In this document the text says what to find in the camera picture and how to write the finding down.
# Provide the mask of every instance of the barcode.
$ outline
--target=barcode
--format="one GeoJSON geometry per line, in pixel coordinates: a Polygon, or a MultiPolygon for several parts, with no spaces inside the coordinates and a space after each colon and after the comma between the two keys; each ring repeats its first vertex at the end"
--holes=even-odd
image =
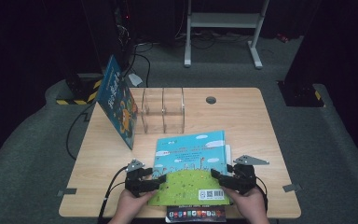
{"type": "Polygon", "coordinates": [[[225,192],[222,189],[199,189],[199,200],[224,200],[225,192]]]}

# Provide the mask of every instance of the blue book cover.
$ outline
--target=blue book cover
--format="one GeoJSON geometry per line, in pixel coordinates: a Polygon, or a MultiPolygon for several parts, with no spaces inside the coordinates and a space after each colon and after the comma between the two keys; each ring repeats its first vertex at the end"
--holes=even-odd
{"type": "Polygon", "coordinates": [[[211,169],[227,174],[225,132],[214,131],[157,141],[153,178],[167,175],[149,205],[229,204],[211,169]]]}
{"type": "Polygon", "coordinates": [[[97,102],[121,138],[132,149],[138,107],[113,55],[109,59],[98,90],[97,102]]]}

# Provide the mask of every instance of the book stack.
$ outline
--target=book stack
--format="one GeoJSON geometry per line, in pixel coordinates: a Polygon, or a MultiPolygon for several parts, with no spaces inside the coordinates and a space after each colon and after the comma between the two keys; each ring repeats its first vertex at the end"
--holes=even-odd
{"type": "Polygon", "coordinates": [[[160,138],[157,142],[153,178],[167,181],[149,201],[166,205],[167,222],[225,221],[229,198],[211,176],[211,169],[227,174],[224,131],[160,138]]]}

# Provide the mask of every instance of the hand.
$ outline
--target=hand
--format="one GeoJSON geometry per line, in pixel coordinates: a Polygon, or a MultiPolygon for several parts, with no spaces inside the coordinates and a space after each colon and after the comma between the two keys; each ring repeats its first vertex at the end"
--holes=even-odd
{"type": "Polygon", "coordinates": [[[221,188],[237,205],[237,209],[241,215],[247,218],[252,224],[269,223],[263,195],[258,188],[253,188],[244,195],[240,195],[234,189],[221,188]]]}
{"type": "Polygon", "coordinates": [[[108,222],[108,224],[131,223],[139,211],[141,211],[142,207],[151,197],[153,197],[155,193],[156,191],[154,190],[136,198],[129,190],[124,189],[118,198],[115,215],[108,222]]]}

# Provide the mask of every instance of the picture book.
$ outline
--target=picture book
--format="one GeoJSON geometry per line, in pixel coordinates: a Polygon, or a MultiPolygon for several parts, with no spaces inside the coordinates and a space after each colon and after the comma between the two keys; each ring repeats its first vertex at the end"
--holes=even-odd
{"type": "Polygon", "coordinates": [[[149,205],[229,204],[217,179],[211,176],[211,169],[227,174],[225,146],[224,131],[160,138],[153,178],[167,175],[167,181],[149,205]]]}
{"type": "Polygon", "coordinates": [[[113,55],[109,59],[98,90],[97,102],[121,138],[132,149],[138,107],[113,55]]]}
{"type": "Polygon", "coordinates": [[[226,222],[224,205],[167,206],[167,223],[173,222],[226,222]]]}

